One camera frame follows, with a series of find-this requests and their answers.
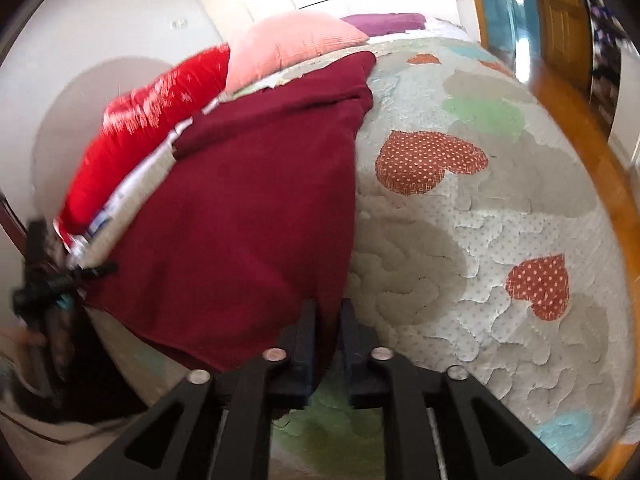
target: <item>red pillow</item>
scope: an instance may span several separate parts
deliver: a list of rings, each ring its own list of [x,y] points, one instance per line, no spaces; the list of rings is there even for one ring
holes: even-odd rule
[[[65,243],[85,232],[122,179],[178,122],[223,91],[228,64],[228,44],[214,46],[106,107],[100,134],[84,152],[55,221]]]

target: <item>wooden floor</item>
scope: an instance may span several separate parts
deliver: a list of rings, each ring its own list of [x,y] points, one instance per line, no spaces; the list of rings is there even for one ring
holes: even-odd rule
[[[625,257],[626,278],[635,311],[636,340],[640,342],[640,214],[628,177],[609,150],[600,121],[580,92],[542,63],[532,67],[529,90],[574,146],[609,212]],[[636,354],[640,364],[640,344],[636,344]],[[634,406],[640,406],[640,374],[637,371]],[[603,480],[613,480],[635,448],[616,445],[592,474]]]

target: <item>purple cloth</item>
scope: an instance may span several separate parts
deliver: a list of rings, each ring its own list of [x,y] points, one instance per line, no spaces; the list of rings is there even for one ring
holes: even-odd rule
[[[406,30],[420,30],[424,28],[427,19],[417,12],[399,12],[389,14],[352,14],[342,18],[344,22],[353,25],[369,37],[384,36]]]

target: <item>wire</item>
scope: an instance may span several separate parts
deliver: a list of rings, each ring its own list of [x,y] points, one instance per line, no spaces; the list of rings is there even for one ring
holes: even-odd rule
[[[113,431],[113,430],[119,430],[120,428],[123,428],[124,426],[126,426],[127,424],[129,424],[130,422],[130,418],[126,418],[124,420],[120,420],[114,424],[111,424],[109,426],[105,426],[103,428],[98,428],[98,430],[95,431],[91,431],[83,436],[78,436],[75,438],[70,438],[69,440],[59,440],[57,438],[52,438],[50,436],[47,435],[43,435],[41,433],[38,433],[37,431],[32,430],[31,428],[29,428],[28,426],[25,426],[23,423],[19,422],[18,420],[15,420],[11,415],[9,415],[8,413],[5,413],[4,411],[0,410],[0,416],[3,416],[5,419],[7,419],[8,421],[14,423],[16,426],[18,426],[18,428],[21,428],[22,430],[26,431],[29,434],[32,434],[33,436],[37,436],[38,438],[41,438],[42,440],[46,440],[47,442],[51,442],[52,444],[58,444],[59,446],[69,446],[70,444],[77,444],[78,442],[82,442],[84,440],[89,440],[90,438],[93,438],[95,436],[98,436],[100,434],[103,433],[107,433],[108,431]]]

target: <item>maroon blanket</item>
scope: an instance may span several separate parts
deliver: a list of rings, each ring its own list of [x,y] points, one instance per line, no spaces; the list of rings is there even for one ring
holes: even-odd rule
[[[375,65],[358,52],[199,115],[88,302],[217,370],[273,346],[305,298],[335,328],[355,209],[354,139]]]

